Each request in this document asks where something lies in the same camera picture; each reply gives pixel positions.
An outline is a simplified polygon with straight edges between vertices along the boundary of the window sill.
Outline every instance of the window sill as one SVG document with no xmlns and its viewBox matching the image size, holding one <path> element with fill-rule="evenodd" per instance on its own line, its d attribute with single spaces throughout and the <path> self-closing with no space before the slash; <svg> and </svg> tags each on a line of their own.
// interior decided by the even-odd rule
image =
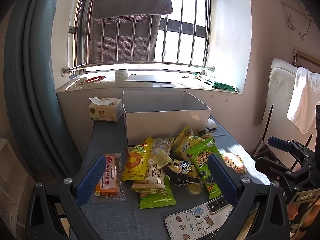
<svg viewBox="0 0 320 240">
<path fill-rule="evenodd" d="M 131 74 L 144 74 L 154 76 L 170 76 L 171 83 L 158 83 L 158 82 L 134 82 L 124 81 L 122 78 L 115 79 L 114 71 L 104 71 L 96 73 L 86 73 L 71 79 L 69 82 L 59 87 L 56 92 L 67 92 L 75 90 L 88 90 L 88 89 L 105 89 L 105 88 L 179 88 L 179 89 L 197 89 L 197 90 L 212 90 L 227 93 L 239 94 L 236 91 L 228 91 L 222 89 L 215 89 L 206 83 L 195 79 L 191 73 L 171 72 L 171 71 L 149 71 L 149 70 L 128 70 L 128 75 Z M 103 80 L 80 85 L 81 81 L 97 76 L 106 76 Z"/>
</svg>

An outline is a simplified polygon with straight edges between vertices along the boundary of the white phone case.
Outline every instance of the white phone case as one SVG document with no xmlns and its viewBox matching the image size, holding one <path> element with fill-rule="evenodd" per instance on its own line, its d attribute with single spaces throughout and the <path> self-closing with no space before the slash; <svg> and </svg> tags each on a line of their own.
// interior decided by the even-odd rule
<svg viewBox="0 0 320 240">
<path fill-rule="evenodd" d="M 233 207 L 226 205 L 212 213 L 208 204 L 213 199 L 195 208 L 164 218 L 171 240 L 212 240 L 226 221 Z"/>
</svg>

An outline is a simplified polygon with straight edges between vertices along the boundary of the gray curtain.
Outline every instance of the gray curtain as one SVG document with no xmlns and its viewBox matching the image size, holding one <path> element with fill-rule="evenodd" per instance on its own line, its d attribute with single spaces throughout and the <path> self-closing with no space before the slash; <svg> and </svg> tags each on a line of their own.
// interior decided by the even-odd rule
<svg viewBox="0 0 320 240">
<path fill-rule="evenodd" d="M 57 0 L 17 0 L 4 47 L 4 95 L 18 147 L 36 174 L 74 176 L 81 156 L 55 93 L 51 35 Z"/>
</svg>

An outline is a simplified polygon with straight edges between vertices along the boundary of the yellow snack bag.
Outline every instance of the yellow snack bag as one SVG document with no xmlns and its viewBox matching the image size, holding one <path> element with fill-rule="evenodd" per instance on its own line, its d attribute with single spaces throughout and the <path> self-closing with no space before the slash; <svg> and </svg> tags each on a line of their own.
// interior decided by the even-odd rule
<svg viewBox="0 0 320 240">
<path fill-rule="evenodd" d="M 122 180 L 143 180 L 146 174 L 153 139 L 149 137 L 143 144 L 136 145 L 129 153 L 122 173 Z"/>
<path fill-rule="evenodd" d="M 203 141 L 204 139 L 195 135 L 195 133 L 186 126 L 173 142 L 171 152 L 178 160 L 188 161 L 189 158 L 186 151 Z"/>
</svg>

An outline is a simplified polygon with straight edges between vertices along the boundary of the blue tablecloth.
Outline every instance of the blue tablecloth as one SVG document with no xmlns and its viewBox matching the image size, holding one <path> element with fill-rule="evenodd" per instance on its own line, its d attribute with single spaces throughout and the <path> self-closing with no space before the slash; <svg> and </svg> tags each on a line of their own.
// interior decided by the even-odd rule
<svg viewBox="0 0 320 240">
<path fill-rule="evenodd" d="M 235 141 L 235 139 L 218 123 L 214 129 L 215 144 L 220 151 L 233 152 L 243 160 L 248 172 L 241 174 L 253 182 L 269 185 L 268 178 L 256 171 L 254 160 Z M 127 141 L 124 131 L 124 118 L 118 123 L 95 122 L 93 132 L 83 160 L 86 166 L 95 154 L 122 153 L 125 165 L 125 147 Z M 163 219 L 167 215 L 178 213 L 208 202 L 206 190 L 201 195 L 190 195 L 185 186 L 171 184 L 177 204 L 169 207 L 139 209 L 140 194 L 131 189 L 132 181 L 124 182 L 124 193 L 127 197 L 123 202 L 88 203 L 81 207 L 89 222 L 105 240 L 170 240 Z M 76 239 L 73 232 L 70 238 Z"/>
</svg>

